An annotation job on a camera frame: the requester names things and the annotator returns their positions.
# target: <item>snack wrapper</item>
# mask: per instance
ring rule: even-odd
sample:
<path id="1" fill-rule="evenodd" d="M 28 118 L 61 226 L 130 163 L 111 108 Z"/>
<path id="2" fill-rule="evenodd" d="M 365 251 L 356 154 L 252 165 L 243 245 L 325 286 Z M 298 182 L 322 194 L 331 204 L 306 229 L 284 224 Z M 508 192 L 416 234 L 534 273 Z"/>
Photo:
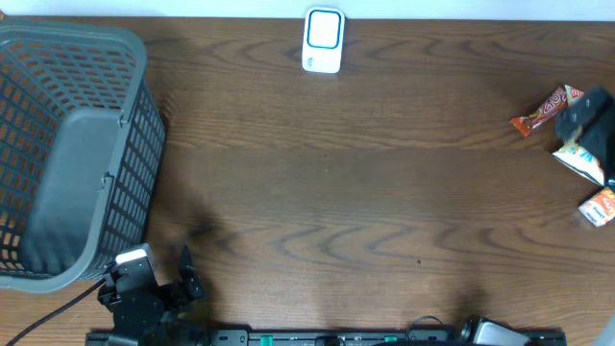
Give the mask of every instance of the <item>snack wrapper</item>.
<path id="1" fill-rule="evenodd" d="M 564 86 L 566 89 L 566 99 L 568 102 L 568 106 L 574 105 L 579 98 L 583 97 L 583 91 L 579 89 L 575 89 L 571 86 Z"/>
<path id="2" fill-rule="evenodd" d="M 545 121 L 568 106 L 567 95 L 564 87 L 558 87 L 545 103 L 529 116 L 512 118 L 510 123 L 514 125 L 523 136 L 529 136 L 531 132 Z"/>
<path id="3" fill-rule="evenodd" d="M 615 193 L 606 187 L 578 207 L 594 226 L 605 225 L 615 217 Z"/>
<path id="4" fill-rule="evenodd" d="M 553 156 L 592 183 L 604 185 L 604 172 L 598 160 L 572 140 L 554 152 Z"/>

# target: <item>basket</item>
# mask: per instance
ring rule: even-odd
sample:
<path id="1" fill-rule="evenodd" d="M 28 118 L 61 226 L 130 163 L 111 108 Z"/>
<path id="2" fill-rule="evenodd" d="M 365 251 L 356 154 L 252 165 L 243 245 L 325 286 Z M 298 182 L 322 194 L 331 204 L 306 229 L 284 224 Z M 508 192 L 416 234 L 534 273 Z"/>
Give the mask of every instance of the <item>basket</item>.
<path id="1" fill-rule="evenodd" d="M 0 21 L 0 288 L 96 279 L 144 236 L 165 138 L 134 34 Z"/>

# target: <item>basket bottom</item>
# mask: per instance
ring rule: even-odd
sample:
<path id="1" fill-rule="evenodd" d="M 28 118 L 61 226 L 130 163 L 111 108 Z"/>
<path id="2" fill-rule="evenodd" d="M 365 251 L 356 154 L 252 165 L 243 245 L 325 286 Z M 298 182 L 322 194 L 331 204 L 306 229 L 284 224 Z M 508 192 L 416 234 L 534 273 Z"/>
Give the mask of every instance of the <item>basket bottom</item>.
<path id="1" fill-rule="evenodd" d="M 59 274 L 83 252 L 117 119 L 118 111 L 82 108 L 62 122 L 21 243 L 26 270 Z"/>

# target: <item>green marking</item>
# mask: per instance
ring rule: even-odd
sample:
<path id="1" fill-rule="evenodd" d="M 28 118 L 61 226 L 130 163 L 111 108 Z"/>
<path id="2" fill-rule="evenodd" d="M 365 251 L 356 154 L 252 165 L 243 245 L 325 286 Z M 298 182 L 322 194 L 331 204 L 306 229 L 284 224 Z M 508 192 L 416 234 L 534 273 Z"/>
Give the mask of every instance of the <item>green marking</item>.
<path id="1" fill-rule="evenodd" d="M 261 336 L 260 346 L 273 346 L 273 336 Z"/>

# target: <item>wood grain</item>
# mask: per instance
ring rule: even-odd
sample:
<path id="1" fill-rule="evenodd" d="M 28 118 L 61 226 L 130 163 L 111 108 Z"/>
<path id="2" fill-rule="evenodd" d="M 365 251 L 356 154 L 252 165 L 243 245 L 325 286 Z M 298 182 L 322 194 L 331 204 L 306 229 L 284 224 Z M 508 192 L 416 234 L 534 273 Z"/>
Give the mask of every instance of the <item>wood grain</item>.
<path id="1" fill-rule="evenodd" d="M 559 83 L 615 89 L 614 24 L 347 23 L 342 70 L 301 69 L 301 20 L 70 18 L 146 43 L 168 141 L 147 240 L 162 281 L 187 243 L 203 316 L 253 328 L 403 328 L 467 313 L 589 344 L 613 311 L 597 187 L 508 119 Z M 87 287 L 4 291 L 0 341 Z M 80 344 L 89 297 L 24 339 Z"/>

